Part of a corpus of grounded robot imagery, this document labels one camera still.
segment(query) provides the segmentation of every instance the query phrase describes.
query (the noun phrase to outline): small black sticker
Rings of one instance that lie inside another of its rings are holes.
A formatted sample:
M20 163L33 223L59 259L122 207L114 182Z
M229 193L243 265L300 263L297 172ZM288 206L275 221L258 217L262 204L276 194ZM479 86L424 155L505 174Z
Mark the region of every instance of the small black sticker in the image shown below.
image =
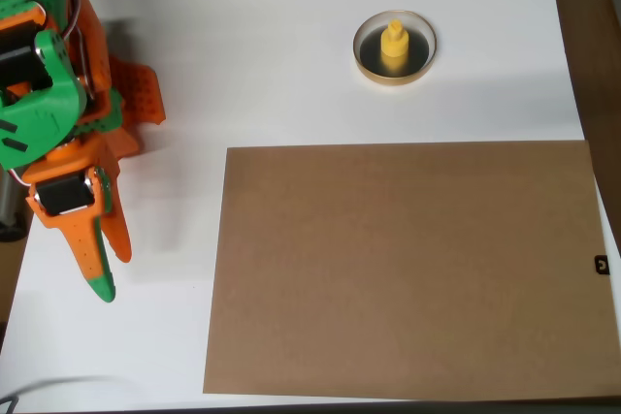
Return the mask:
M595 271L600 275L610 275L608 256L595 256Z
M5 138L2 140L2 144L6 147L10 147L11 149L18 150L20 152L25 152L28 148L28 144L21 143L16 140L12 140L11 138Z
M17 131L17 125L14 125L10 121L0 120L0 130L8 131L9 133L14 133Z

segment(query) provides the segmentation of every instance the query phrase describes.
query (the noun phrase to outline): cardboard sheet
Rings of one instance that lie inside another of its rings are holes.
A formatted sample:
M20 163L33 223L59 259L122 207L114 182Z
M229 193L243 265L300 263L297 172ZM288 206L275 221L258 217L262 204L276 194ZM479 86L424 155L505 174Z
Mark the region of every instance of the cardboard sheet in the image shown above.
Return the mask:
M232 148L205 392L621 395L584 142Z

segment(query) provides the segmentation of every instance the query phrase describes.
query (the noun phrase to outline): black label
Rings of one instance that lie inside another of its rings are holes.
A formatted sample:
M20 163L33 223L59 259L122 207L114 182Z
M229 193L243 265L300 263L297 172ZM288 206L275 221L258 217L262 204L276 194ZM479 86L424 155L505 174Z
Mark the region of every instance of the black label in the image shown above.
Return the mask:
M608 256L595 256L595 271L600 275L610 275Z

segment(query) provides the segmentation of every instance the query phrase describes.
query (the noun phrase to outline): dark liquid in dish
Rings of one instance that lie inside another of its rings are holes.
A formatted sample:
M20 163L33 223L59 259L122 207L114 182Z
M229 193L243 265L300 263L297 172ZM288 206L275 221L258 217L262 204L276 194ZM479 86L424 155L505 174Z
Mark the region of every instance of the dark liquid in dish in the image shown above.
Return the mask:
M381 59L381 33L385 27L380 27L362 41L360 45L360 62L364 67L376 75L387 78L400 78L419 72L427 62L429 44L418 31L407 29L409 34L408 59L397 68L387 67Z

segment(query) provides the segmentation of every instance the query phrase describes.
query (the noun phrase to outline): brown board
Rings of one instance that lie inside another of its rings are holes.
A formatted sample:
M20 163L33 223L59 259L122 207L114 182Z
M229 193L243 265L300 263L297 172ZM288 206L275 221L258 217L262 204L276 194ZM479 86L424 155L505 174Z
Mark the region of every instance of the brown board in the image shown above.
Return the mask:
M206 393L621 395L584 142L228 150Z

